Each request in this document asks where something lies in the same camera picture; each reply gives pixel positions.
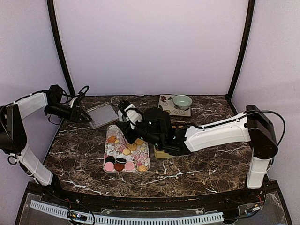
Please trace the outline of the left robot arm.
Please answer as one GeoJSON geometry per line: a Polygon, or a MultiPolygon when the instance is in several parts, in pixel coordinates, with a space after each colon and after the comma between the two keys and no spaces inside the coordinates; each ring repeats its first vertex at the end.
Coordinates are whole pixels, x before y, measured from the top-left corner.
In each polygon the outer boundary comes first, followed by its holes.
{"type": "Polygon", "coordinates": [[[50,186],[48,197],[55,204],[66,201],[66,193],[60,190],[59,180],[46,169],[29,147],[23,121],[33,113],[43,110],[45,115],[74,123],[90,122],[92,118],[81,108],[89,86],[84,86],[78,94],[68,95],[59,85],[24,96],[12,103],[0,107],[0,148],[8,155],[11,165],[20,167],[42,186],[50,186]]]}

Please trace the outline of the floral cookie tray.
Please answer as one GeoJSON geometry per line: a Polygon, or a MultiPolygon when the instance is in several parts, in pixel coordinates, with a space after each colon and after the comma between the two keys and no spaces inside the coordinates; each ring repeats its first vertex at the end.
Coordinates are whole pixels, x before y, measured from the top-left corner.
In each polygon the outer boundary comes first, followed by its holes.
{"type": "Polygon", "coordinates": [[[106,173],[140,172],[137,169],[140,165],[145,165],[147,170],[150,169],[148,143],[141,139],[137,139],[133,144],[129,144],[123,136],[121,130],[116,125],[110,125],[106,132],[103,170],[106,173]],[[114,156],[115,159],[124,158],[127,160],[127,162],[133,162],[135,164],[135,169],[132,171],[127,171],[124,168],[121,172],[118,172],[114,169],[111,172],[106,172],[104,170],[104,164],[107,156],[114,156]]]}

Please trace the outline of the silver tin lid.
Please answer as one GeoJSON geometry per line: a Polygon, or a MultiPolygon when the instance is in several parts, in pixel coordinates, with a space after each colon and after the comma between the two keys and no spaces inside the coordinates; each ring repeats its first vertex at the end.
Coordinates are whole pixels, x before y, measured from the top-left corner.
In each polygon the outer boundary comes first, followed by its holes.
{"type": "Polygon", "coordinates": [[[111,103],[104,103],[90,108],[87,110],[87,114],[92,118],[91,122],[89,122],[92,129],[97,129],[119,119],[111,103]]]}

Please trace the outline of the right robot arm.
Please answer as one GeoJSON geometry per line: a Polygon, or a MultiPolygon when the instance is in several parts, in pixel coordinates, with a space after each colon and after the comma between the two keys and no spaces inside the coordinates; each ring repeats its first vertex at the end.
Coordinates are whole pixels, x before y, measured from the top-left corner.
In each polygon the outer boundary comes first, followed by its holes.
{"type": "Polygon", "coordinates": [[[132,103],[123,100],[118,109],[116,125],[128,143],[141,139],[171,156],[186,156],[228,143],[250,143],[252,158],[247,187],[239,194],[243,203],[250,203],[256,198],[257,189],[262,186],[269,165],[278,153],[274,125],[266,116],[269,111],[260,110],[255,105],[248,105],[245,112],[225,120],[202,126],[188,124],[181,128],[174,128],[169,113],[158,107],[141,112],[132,103]]]}

